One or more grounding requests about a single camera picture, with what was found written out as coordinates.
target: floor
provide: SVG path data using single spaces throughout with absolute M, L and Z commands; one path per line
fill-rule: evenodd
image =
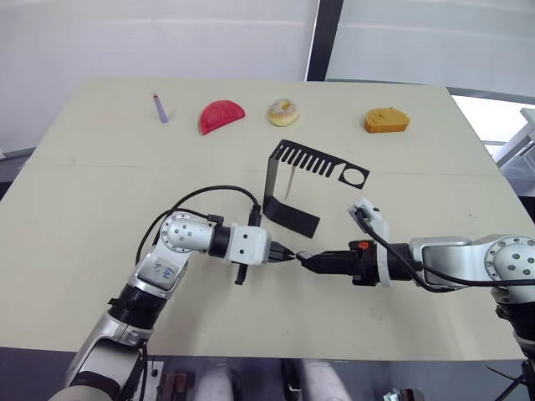
M 0 161 L 0 200 L 27 157 Z M 535 200 L 521 198 L 535 220 Z M 61 389 L 73 353 L 0 348 L 0 400 L 47 400 Z M 155 357 L 165 361 L 165 373 L 203 372 L 224 362 L 236 369 L 242 384 L 242 399 L 283 400 L 279 359 Z M 421 388 L 429 400 L 495 399 L 510 383 L 490 372 L 486 365 L 512 376 L 520 374 L 521 361 L 478 362 L 366 362 L 338 361 L 333 365 L 354 401 L 381 400 L 392 388 Z M 527 399 L 517 388 L 510 401 Z

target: black wire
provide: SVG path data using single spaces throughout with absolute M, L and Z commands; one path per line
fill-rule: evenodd
M 376 240 L 380 245 L 382 245 L 386 250 L 390 253 L 392 253 L 400 262 L 402 265 L 404 265 L 410 274 L 411 277 L 415 278 L 418 277 L 419 281 L 415 279 L 418 284 L 420 284 L 421 279 L 416 274 L 414 268 L 410 265 L 410 263 L 400 254 L 398 253 L 394 248 L 390 246 L 390 244 L 385 241 L 383 238 L 381 238 L 374 229 L 368 224 L 366 219 L 364 218 L 364 212 L 361 209 L 357 210 L 356 213 L 357 219 L 359 221 L 359 224 L 364 227 L 364 230 L 371 236 L 374 240 Z M 461 284 L 464 286 L 470 286 L 470 287 L 515 287 L 515 286 L 535 286 L 535 280 L 527 279 L 527 280 L 495 280 L 495 281 L 473 281 L 473 280 L 464 280 L 462 278 L 452 277 L 448 276 L 445 273 L 439 272 L 438 270 L 429 267 L 423 263 L 421 263 L 421 266 L 424 270 L 427 270 L 430 273 L 433 273 L 435 276 L 440 277 L 444 280 L 447 280 L 449 282 L 454 282 L 457 284 Z
M 364 218 L 364 212 L 361 209 L 357 210 L 356 213 L 357 220 L 359 221 L 359 224 L 361 227 L 364 228 L 364 231 L 371 236 L 376 242 L 378 242 L 380 245 L 382 245 L 388 252 L 390 252 L 392 255 L 395 256 L 395 258 L 400 261 L 401 265 L 405 269 L 407 273 L 412 277 L 412 279 L 418 283 L 418 285 L 424 289 L 426 289 L 429 292 L 451 292 L 455 291 L 450 288 L 434 288 L 428 285 L 426 282 L 422 280 L 420 276 L 418 276 L 418 273 L 416 273 L 414 267 L 388 242 L 386 242 L 379 234 L 377 234 L 373 228 L 368 224 L 366 219 Z
M 141 355 L 143 356 L 143 378 L 141 379 L 139 401 L 143 401 L 143 398 L 145 398 L 145 387 L 147 385 L 147 373 L 149 371 L 149 362 L 148 362 L 149 357 L 147 355 L 147 343 L 143 344 L 143 347 L 141 350 L 142 350 Z
M 182 199 L 180 199 L 178 202 L 176 202 L 168 211 L 166 214 L 166 218 L 173 214 L 174 211 L 178 211 L 179 207 L 188 199 L 192 198 L 193 196 L 197 196 L 200 194 L 204 194 L 205 192 L 210 192 L 211 190 L 235 190 L 236 192 L 242 192 L 244 195 L 246 195 L 255 206 L 260 206 L 260 204 L 257 201 L 257 198 L 254 197 L 254 195 L 249 192 L 246 189 L 243 189 L 241 186 L 235 186 L 235 185 L 212 185 L 212 186 L 206 186 L 204 188 L 201 188 L 200 190 L 194 190 L 193 192 L 190 192 L 186 196 L 184 196 Z M 158 238 L 160 238 L 160 232 L 157 232 L 154 240 L 152 242 L 152 245 L 156 245 L 158 242 Z
M 500 372 L 499 370 L 496 370 L 495 368 L 491 368 L 490 366 L 487 365 L 487 369 L 490 370 L 491 372 L 494 372 L 495 374 L 499 374 L 500 376 L 502 376 L 503 378 L 508 378 L 509 380 L 512 380 L 513 382 L 515 380 L 518 380 L 518 378 L 514 378 L 513 376 L 509 376 L 508 374 L 505 374 L 505 373 L 502 373 Z M 527 383 L 526 383 L 526 380 L 522 379 L 522 381 L 520 382 L 520 384 L 523 384 L 524 386 L 527 386 Z
M 254 195 L 249 192 L 248 190 L 242 188 L 241 186 L 235 186 L 235 185 L 212 185 L 207 186 L 205 188 L 201 188 L 199 190 L 194 190 L 193 192 L 189 193 L 188 195 L 184 196 L 182 199 L 180 199 L 178 202 L 176 202 L 169 210 L 163 211 L 160 213 L 158 217 L 155 218 L 155 220 L 150 224 L 149 229 L 146 231 L 146 233 L 143 235 L 143 238 L 141 239 L 140 244 L 137 247 L 137 252 L 135 253 L 135 264 L 137 265 L 141 259 L 141 251 L 143 250 L 143 245 L 147 241 L 147 238 L 149 237 L 150 233 L 154 229 L 155 225 L 160 221 L 160 219 L 165 216 L 169 217 L 173 214 L 174 211 L 184 211 L 186 213 L 191 213 L 192 215 L 199 216 L 203 219 L 208 218 L 207 215 L 203 215 L 202 213 L 192 211 L 190 209 L 183 209 L 180 208 L 180 206 L 187 201 L 188 199 L 192 198 L 193 196 L 202 194 L 204 192 L 209 192 L 211 190 L 235 190 L 237 192 L 242 192 L 244 195 L 246 195 L 255 206 L 260 206 L 260 204 L 257 201 L 257 198 L 254 197 Z M 155 235 L 155 239 L 152 242 L 152 245 L 155 245 L 158 242 L 158 238 L 160 238 L 160 232 L 157 232 Z
M 503 393 L 501 393 L 500 395 L 498 395 L 498 398 L 496 398 L 496 401 L 503 401 L 505 398 L 509 397 L 509 394 L 512 393 L 512 391 L 518 387 L 519 384 L 522 383 L 522 378 L 523 378 L 523 375 L 521 374 L 520 376 L 518 376 L 516 379 L 514 379 L 512 381 L 511 384 L 509 384 L 509 386 L 507 386 L 507 388 L 505 390 L 503 390 Z
M 191 213 L 192 215 L 195 215 L 195 216 L 199 216 L 203 219 L 206 219 L 208 218 L 207 215 L 203 215 L 202 213 L 199 213 L 198 211 L 192 211 L 190 209 L 178 209 L 178 211 L 184 211 L 185 213 Z M 147 238 L 149 237 L 150 233 L 152 232 L 152 230 L 154 229 L 155 225 L 158 223 L 158 221 L 160 221 L 160 219 L 163 217 L 163 216 L 166 216 L 167 213 L 169 211 L 163 211 L 160 213 L 160 215 L 158 217 L 156 217 L 154 219 L 154 221 L 152 221 L 152 223 L 150 224 L 149 226 L 149 229 L 146 231 L 146 233 L 143 235 L 143 238 L 141 238 L 141 242 L 140 244 L 138 245 L 137 247 L 137 252 L 135 253 L 135 264 L 137 265 L 138 262 L 140 261 L 140 258 L 141 258 L 141 251 L 143 250 L 143 245 L 145 244 L 145 242 L 147 241 Z

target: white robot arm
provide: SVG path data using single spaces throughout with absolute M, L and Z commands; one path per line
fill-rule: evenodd
M 144 362 L 140 350 L 196 251 L 247 265 L 281 261 L 291 253 L 260 227 L 225 227 L 190 213 L 173 213 L 161 224 L 158 242 L 138 263 L 119 298 L 110 301 L 112 307 L 71 363 L 65 388 L 51 401 L 109 401 L 133 393 Z
M 391 287 L 392 280 L 414 280 L 431 292 L 491 287 L 497 315 L 508 320 L 527 361 L 523 380 L 535 400 L 535 239 L 527 236 L 416 238 L 390 244 L 379 209 L 363 199 L 348 210 L 374 241 L 353 241 L 349 251 L 318 255 L 298 252 L 301 264 L 319 274 L 347 274 L 353 284 Z

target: white table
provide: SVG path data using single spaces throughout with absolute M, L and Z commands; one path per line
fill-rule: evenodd
M 157 119 L 156 91 L 170 116 Z M 293 99 L 299 120 L 270 125 L 267 107 Z M 200 136 L 197 118 L 230 99 L 245 119 Z M 365 112 L 394 106 L 405 133 L 371 135 Z M 527 213 L 445 89 L 397 84 L 91 79 L 69 102 L 0 203 L 0 346 L 74 351 L 119 294 L 135 249 L 160 211 L 206 185 L 242 185 L 262 199 L 268 156 L 282 138 L 369 170 L 364 190 L 297 171 L 288 204 L 321 216 L 312 240 L 262 220 L 295 251 L 345 249 L 366 236 L 346 208 L 365 195 L 392 241 L 535 235 Z M 279 199 L 288 171 L 279 169 Z M 335 200 L 329 200 L 336 194 Z M 231 192 L 187 203 L 247 222 Z M 348 359 L 521 358 L 490 291 L 430 294 L 410 282 L 354 287 L 297 262 L 250 267 L 197 255 L 155 325 L 150 352 Z

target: marker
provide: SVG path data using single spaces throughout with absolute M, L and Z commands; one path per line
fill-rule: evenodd
M 158 110 L 158 115 L 160 116 L 160 121 L 165 124 L 168 119 L 166 112 L 164 111 L 164 108 L 161 106 L 160 98 L 157 94 L 153 94 L 152 97 L 154 98 L 154 103 L 156 105 L 156 110 Z

